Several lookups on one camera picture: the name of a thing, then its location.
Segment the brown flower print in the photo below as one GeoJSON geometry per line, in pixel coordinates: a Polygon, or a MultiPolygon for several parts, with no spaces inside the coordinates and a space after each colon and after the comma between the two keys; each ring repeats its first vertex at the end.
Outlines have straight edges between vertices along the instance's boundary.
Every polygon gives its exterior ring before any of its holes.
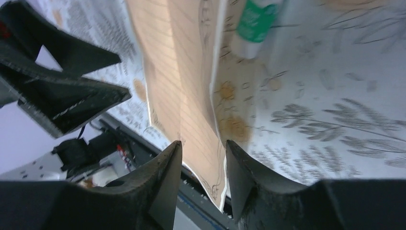
{"type": "Polygon", "coordinates": [[[389,0],[322,0],[334,10],[367,10],[385,5],[389,0]]]}
{"type": "Polygon", "coordinates": [[[62,27],[62,16],[60,10],[52,10],[52,14],[55,18],[55,22],[59,27],[62,27]]]}
{"type": "Polygon", "coordinates": [[[230,101],[234,99],[234,86],[230,81],[226,81],[221,85],[220,88],[220,96],[221,99],[224,99],[226,101],[230,101]]]}
{"type": "Polygon", "coordinates": [[[238,142],[247,142],[251,137],[251,129],[239,116],[229,117],[219,124],[220,134],[224,138],[229,138],[238,142]]]}
{"type": "Polygon", "coordinates": [[[135,92],[136,92],[138,98],[141,101],[146,102],[147,101],[147,91],[146,91],[145,86],[142,83],[142,81],[135,79],[133,81],[133,84],[134,84],[134,89],[135,89],[135,92]]]}

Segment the bottle label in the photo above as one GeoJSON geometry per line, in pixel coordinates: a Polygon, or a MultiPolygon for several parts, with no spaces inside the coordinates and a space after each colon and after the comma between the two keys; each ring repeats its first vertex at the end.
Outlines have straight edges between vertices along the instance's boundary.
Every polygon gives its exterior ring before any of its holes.
{"type": "Polygon", "coordinates": [[[242,12],[240,22],[237,26],[237,33],[245,40],[260,43],[266,38],[268,30],[276,19],[278,5],[272,4],[260,8],[253,0],[247,0],[245,9],[242,12]]]}

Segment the green label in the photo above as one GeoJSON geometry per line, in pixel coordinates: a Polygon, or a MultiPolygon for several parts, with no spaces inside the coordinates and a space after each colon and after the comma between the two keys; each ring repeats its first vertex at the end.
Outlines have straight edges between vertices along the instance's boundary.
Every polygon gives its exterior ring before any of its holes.
{"type": "Polygon", "coordinates": [[[238,35],[250,42],[262,42],[276,19],[277,11],[278,6],[275,4],[260,8],[252,0],[247,0],[237,27],[238,35]]]}

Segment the glue stick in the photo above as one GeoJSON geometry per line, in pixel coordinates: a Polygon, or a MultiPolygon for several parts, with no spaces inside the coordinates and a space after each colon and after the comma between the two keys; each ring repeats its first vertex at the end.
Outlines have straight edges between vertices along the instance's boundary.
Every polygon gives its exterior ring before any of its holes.
{"type": "Polygon", "coordinates": [[[231,52],[255,58],[264,42],[283,0],[247,0],[237,29],[231,39],[231,52]]]}

